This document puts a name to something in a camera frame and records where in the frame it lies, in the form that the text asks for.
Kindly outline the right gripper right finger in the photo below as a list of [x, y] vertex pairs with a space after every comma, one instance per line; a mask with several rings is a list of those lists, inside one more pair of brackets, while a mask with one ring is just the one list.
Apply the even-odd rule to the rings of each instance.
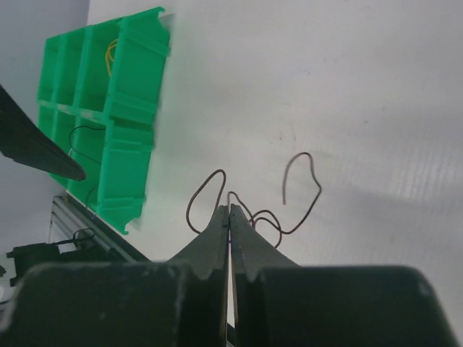
[[234, 329], [238, 346], [267, 346], [265, 269], [293, 268], [298, 264], [275, 249], [246, 218], [242, 208], [229, 211]]

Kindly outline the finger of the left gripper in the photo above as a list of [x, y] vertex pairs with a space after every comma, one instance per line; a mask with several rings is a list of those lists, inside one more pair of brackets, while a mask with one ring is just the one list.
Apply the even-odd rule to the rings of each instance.
[[82, 166], [42, 133], [9, 93], [1, 89], [1, 154], [13, 161], [82, 181]]

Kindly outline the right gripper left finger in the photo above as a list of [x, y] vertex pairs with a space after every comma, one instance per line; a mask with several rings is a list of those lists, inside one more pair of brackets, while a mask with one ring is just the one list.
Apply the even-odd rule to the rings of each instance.
[[184, 271], [179, 346], [225, 346], [229, 209], [220, 206], [205, 230], [169, 260]]

